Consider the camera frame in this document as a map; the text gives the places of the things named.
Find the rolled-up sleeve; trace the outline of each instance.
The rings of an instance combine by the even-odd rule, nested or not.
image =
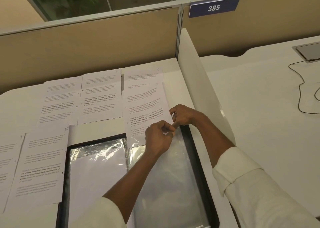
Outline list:
[[[320,227],[316,218],[238,147],[224,152],[212,173],[221,195],[226,195],[246,228]]]
[[[81,217],[71,223],[71,228],[102,227],[127,227],[118,206],[107,198],[99,198]]]

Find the person's left hand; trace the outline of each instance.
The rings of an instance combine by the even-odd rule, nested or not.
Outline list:
[[[164,120],[151,124],[146,129],[145,154],[159,158],[169,149],[172,138],[175,135],[174,131],[176,129]]]

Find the hand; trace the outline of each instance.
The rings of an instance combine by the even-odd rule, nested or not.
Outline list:
[[[194,120],[202,113],[188,108],[185,105],[178,104],[170,109],[170,115],[172,115],[173,127],[177,128],[179,125],[194,125]]]
[[[176,129],[164,120],[151,124],[151,126],[146,129],[145,154],[159,158],[169,149],[172,138],[175,135],[174,131],[176,131]]]

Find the black cable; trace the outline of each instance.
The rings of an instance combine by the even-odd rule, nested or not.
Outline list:
[[[301,111],[301,109],[300,109],[300,100],[301,100],[301,88],[300,88],[300,87],[301,87],[301,85],[303,85],[303,84],[305,83],[305,81],[304,81],[304,78],[303,78],[297,71],[295,71],[293,68],[290,67],[290,65],[298,64],[298,63],[302,63],[302,62],[306,62],[306,61],[314,61],[314,60],[303,60],[303,61],[295,62],[295,63],[292,63],[292,64],[289,64],[289,65],[288,65],[289,69],[291,69],[292,71],[296,72],[296,73],[298,74],[298,76],[300,76],[300,78],[301,78],[302,81],[303,81],[303,83],[301,83],[301,84],[299,85],[298,110],[299,110],[300,112],[302,112],[302,113],[307,113],[307,114],[319,114],[320,112],[304,112],[304,111]],[[317,98],[317,96],[316,96],[316,94],[317,94],[317,92],[319,91],[319,89],[320,89],[320,87],[318,88],[318,90],[315,91],[315,93],[314,93],[314,95],[313,95],[317,101],[320,101],[320,100]]]

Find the number 385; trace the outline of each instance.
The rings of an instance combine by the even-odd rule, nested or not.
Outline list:
[[[209,6],[209,12],[212,11],[217,11],[218,9],[220,9],[220,5],[214,5],[214,6]]]

